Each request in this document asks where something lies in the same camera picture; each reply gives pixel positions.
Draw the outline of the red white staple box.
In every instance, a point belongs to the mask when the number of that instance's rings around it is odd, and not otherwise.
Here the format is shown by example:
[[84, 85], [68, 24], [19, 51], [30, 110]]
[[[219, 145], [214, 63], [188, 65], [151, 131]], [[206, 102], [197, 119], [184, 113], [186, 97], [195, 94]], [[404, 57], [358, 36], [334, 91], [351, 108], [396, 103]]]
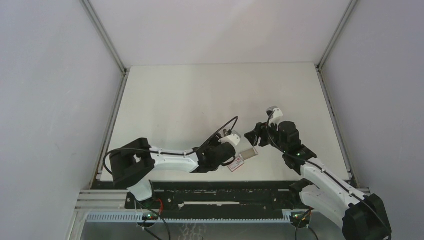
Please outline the red white staple box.
[[244, 159], [239, 156], [237, 158], [235, 158], [228, 166], [227, 168], [233, 173], [235, 172], [237, 169], [239, 169], [243, 164], [244, 164]]

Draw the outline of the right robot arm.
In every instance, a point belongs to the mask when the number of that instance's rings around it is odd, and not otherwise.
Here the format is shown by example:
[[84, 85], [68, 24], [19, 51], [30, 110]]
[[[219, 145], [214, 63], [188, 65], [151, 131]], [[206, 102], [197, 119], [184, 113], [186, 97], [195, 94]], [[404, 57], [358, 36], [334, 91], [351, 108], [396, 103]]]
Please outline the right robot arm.
[[367, 195], [333, 174], [302, 144], [294, 122], [259, 122], [244, 134], [255, 147], [272, 146], [301, 180], [290, 187], [289, 203], [317, 210], [336, 224], [346, 240], [390, 240], [392, 229], [383, 200]]

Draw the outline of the staple box tray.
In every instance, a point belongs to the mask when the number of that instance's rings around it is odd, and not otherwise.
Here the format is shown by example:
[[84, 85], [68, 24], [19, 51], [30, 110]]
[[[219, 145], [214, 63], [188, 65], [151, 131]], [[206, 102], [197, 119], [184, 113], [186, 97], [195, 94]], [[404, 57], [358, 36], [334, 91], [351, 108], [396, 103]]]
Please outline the staple box tray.
[[243, 161], [252, 159], [252, 158], [254, 158], [254, 157], [258, 156], [258, 155], [259, 155], [259, 153], [258, 153], [258, 151], [256, 150], [255, 147], [252, 147], [250, 149], [244, 150], [244, 151], [242, 151], [242, 152], [239, 153], [239, 157]]

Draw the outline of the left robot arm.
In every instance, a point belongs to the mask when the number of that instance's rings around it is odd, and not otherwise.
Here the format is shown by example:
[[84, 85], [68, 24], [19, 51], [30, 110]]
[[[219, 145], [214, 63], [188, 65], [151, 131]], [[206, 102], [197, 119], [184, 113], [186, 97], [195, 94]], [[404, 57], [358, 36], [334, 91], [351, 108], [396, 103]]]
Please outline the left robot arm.
[[236, 158], [241, 138], [237, 134], [217, 137], [211, 143], [189, 150], [165, 150], [151, 146], [147, 138], [136, 139], [108, 153], [113, 185], [127, 189], [143, 208], [156, 203], [150, 180], [152, 171], [208, 173], [228, 166]]

